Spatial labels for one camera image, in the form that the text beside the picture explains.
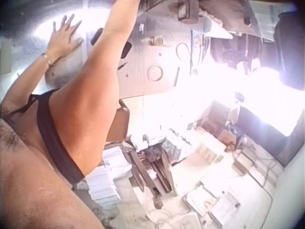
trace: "bracelet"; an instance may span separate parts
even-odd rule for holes
[[[48,55],[44,52],[43,54],[41,54],[44,58],[47,59],[47,63],[49,66],[51,66],[53,64],[53,62],[49,59]]]

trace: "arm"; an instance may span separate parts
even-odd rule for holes
[[[50,111],[59,136],[85,175],[100,162],[115,116],[119,101],[116,72],[139,3],[140,0],[116,1],[81,72],[50,98]]]
[[[67,21],[68,24],[71,23],[73,17],[74,15]],[[42,76],[49,68],[49,63],[54,63],[57,59],[68,55],[82,42],[82,40],[69,42],[69,39],[81,22],[78,22],[66,31],[66,27],[64,27],[66,20],[67,16],[63,18],[59,31],[56,31],[56,24],[53,23],[53,33],[46,56],[40,56],[15,80],[5,95],[1,106],[5,106],[9,110],[16,110],[24,106],[28,101],[29,95],[34,91]]]
[[[103,229],[88,207],[2,119],[0,135],[0,219],[7,228]]]

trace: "skin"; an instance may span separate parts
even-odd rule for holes
[[[84,175],[102,158],[119,100],[116,72],[139,3],[116,1],[103,34],[77,77],[50,97],[56,130]],[[54,62],[80,45],[82,40],[71,41],[80,22],[71,26],[73,16],[66,20],[58,31],[54,26],[48,59],[39,57],[11,86],[1,103],[3,112],[24,106],[47,71],[48,61]],[[38,101],[24,114],[13,116],[19,136],[1,120],[1,219],[12,228],[102,228],[53,164],[37,127],[37,105]],[[11,147],[11,141],[3,138],[5,133],[13,134],[20,147]]]

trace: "hand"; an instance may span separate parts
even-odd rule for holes
[[[51,62],[55,62],[57,59],[70,54],[76,47],[82,42],[82,38],[78,38],[71,42],[71,37],[81,24],[81,21],[74,26],[70,26],[74,18],[74,14],[67,20],[65,15],[61,21],[61,27],[56,31],[56,23],[53,22],[53,33],[48,44],[46,54],[50,58]]]

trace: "black tank top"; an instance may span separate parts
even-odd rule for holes
[[[52,158],[59,172],[72,185],[76,185],[84,178],[84,174],[77,167],[75,162],[68,154],[66,148],[64,147],[55,128],[55,124],[53,122],[49,108],[49,98],[52,93],[57,90],[58,89],[51,90],[41,95],[31,94],[29,96],[28,103],[22,108],[11,112],[10,116],[12,117],[16,113],[25,113],[29,109],[29,107],[36,100],[38,100],[37,125],[42,139],[48,149],[50,157]]]

